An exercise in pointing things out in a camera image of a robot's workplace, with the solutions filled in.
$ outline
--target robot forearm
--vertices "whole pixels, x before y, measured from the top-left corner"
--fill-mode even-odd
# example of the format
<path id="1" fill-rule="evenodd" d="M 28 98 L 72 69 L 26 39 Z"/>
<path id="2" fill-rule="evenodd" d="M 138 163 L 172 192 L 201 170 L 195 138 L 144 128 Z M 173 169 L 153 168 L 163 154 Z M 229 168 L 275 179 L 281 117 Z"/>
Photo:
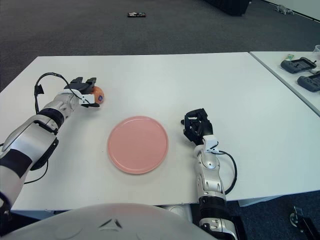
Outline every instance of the robot forearm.
<path id="1" fill-rule="evenodd" d="M 1 200 L 11 208 L 29 170 L 41 168 L 59 141 L 58 129 L 79 105 L 72 93 L 58 94 L 5 140 L 0 152 Z"/>

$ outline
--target clear cup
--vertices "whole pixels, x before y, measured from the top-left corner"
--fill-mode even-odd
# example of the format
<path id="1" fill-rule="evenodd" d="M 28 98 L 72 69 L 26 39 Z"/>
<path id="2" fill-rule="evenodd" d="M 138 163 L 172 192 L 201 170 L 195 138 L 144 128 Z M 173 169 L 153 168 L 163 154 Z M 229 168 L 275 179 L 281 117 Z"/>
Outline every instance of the clear cup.
<path id="1" fill-rule="evenodd" d="M 313 53 L 320 53 L 320 45 L 315 45 Z"/>
<path id="2" fill-rule="evenodd" d="M 315 45 L 313 53 L 317 59 L 320 59 L 320 45 Z"/>

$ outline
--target black cable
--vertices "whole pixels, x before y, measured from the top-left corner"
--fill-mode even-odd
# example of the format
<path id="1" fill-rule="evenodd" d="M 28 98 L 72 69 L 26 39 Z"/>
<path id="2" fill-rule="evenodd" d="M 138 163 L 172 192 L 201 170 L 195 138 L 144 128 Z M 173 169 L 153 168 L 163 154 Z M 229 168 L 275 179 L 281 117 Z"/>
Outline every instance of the black cable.
<path id="1" fill-rule="evenodd" d="M 37 179 L 35 179 L 35 180 L 27 181 L 27 182 L 25 182 L 24 184 L 31 184 L 31 183 L 34 183 L 34 182 L 42 179 L 42 178 L 46 175 L 46 173 L 47 173 L 47 171 L 48 171 L 48 166 L 49 166 L 49 161 L 47 160 L 47 161 L 46 161 L 46 168 L 45 168 L 45 171 L 44 171 L 44 173 L 42 174 L 42 176 L 39 177 L 39 178 L 37 178 Z"/>
<path id="2" fill-rule="evenodd" d="M 219 151 L 220 153 L 214 153 L 215 155 L 228 155 L 229 158 L 231 158 L 232 162 L 233 162 L 233 167 L 234 167 L 234 178 L 233 178 L 233 181 L 231 183 L 231 186 L 226 190 L 224 191 L 224 193 L 227 195 L 228 193 L 231 192 L 231 190 L 234 188 L 235 184 L 236 184 L 236 181 L 237 181 L 237 177 L 238 177 L 238 171 L 237 171 L 237 165 L 236 165 L 236 162 L 234 160 L 234 158 L 227 152 L 225 151 Z"/>
<path id="3" fill-rule="evenodd" d="M 39 105 L 38 105 L 38 84 L 40 82 L 40 80 L 46 76 L 55 76 L 55 77 L 58 77 L 58 78 L 61 78 L 62 80 L 64 80 L 66 86 L 68 87 L 68 89 L 73 93 L 73 95 L 75 95 L 78 99 L 82 100 L 81 97 L 79 97 L 77 94 L 75 94 L 74 91 L 72 91 L 68 81 L 60 74 L 58 73 L 55 73 L 55 72 L 47 72 L 47 73 L 44 73 L 42 74 L 39 79 L 36 81 L 35 85 L 34 85 L 34 108 L 35 108 L 35 113 L 38 114 L 39 113 Z"/>

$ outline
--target gray carpet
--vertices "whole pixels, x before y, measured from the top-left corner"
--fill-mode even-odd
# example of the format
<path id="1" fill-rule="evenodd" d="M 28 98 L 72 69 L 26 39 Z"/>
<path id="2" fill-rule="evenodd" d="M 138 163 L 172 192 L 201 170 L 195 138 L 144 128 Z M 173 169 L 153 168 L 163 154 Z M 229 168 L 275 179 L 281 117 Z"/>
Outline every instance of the gray carpet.
<path id="1" fill-rule="evenodd" d="M 147 17 L 127 18 L 135 11 Z M 243 17 L 203 0 L 1 0 L 0 27 L 0 91 L 37 56 L 312 51 L 320 42 L 319 23 L 261 0 Z M 293 205 L 320 229 L 320 192 L 228 205 L 250 240 L 305 239 L 289 223 Z"/>

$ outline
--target orange fruit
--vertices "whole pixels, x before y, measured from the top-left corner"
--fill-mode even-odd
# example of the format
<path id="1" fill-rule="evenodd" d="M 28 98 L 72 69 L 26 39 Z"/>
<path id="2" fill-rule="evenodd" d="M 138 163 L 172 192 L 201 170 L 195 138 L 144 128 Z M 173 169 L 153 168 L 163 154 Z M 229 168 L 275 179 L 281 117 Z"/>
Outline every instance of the orange fruit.
<path id="1" fill-rule="evenodd" d="M 94 101 L 97 104 L 102 104 L 104 102 L 104 99 L 105 99 L 104 91 L 102 91 L 100 87 L 94 86 L 92 94 L 94 95 Z"/>

